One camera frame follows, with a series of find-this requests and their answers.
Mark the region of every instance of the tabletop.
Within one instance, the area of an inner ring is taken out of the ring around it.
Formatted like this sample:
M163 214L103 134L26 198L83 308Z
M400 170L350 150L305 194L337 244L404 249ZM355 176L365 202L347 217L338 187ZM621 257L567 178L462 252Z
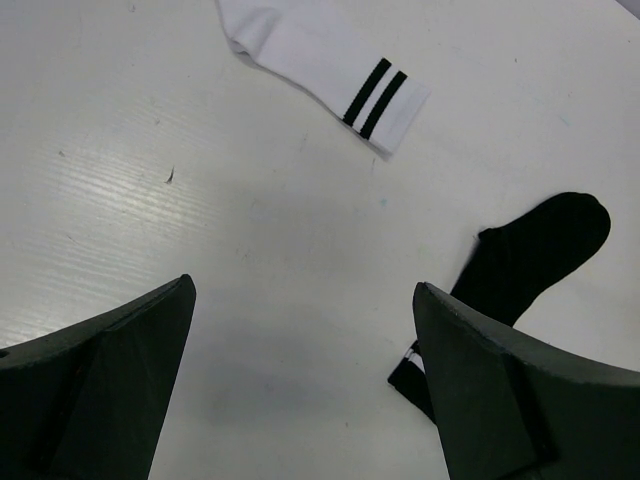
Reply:
M611 235L516 328L640 369L638 20L337 3L432 90L391 159L232 53L214 0L0 1L0 347L191 274L153 480L448 478L386 384L413 288L450 289L480 230L562 191Z

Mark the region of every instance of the white table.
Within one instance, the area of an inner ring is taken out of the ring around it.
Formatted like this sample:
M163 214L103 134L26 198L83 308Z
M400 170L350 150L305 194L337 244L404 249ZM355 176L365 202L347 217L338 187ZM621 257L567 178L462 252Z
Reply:
M560 191L613 230L517 327L640 369L640 22L612 0L339 3L433 90L390 162L234 56L212 0L0 0L0 347L190 273L154 480L447 478L386 385L413 287L449 289L474 234Z

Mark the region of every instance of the fabric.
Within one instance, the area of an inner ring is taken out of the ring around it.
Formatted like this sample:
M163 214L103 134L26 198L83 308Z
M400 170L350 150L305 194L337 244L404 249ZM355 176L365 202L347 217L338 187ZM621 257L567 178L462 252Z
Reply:
M595 255L610 230L609 213L592 195L556 195L506 226L481 232L451 296L513 327L538 295ZM416 357L417 341L388 382L436 423Z
M329 0L219 0L237 52L305 88L393 154L429 92L383 58Z

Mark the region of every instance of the small black speck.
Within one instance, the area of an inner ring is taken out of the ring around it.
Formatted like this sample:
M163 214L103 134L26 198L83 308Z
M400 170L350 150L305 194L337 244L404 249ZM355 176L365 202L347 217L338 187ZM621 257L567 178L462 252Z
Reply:
M173 167L171 169L171 175L169 175L169 178L164 183L166 183L167 185L171 185L173 183L173 174L175 173L175 171L176 171L176 167Z

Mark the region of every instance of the black sock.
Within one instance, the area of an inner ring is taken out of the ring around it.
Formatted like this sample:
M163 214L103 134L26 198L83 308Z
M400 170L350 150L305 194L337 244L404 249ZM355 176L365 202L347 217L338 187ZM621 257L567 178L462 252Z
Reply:
M481 232L451 295L512 327L538 295L591 258L610 229L609 214L595 197L556 195L508 225ZM406 360L388 381L434 420L427 381Z

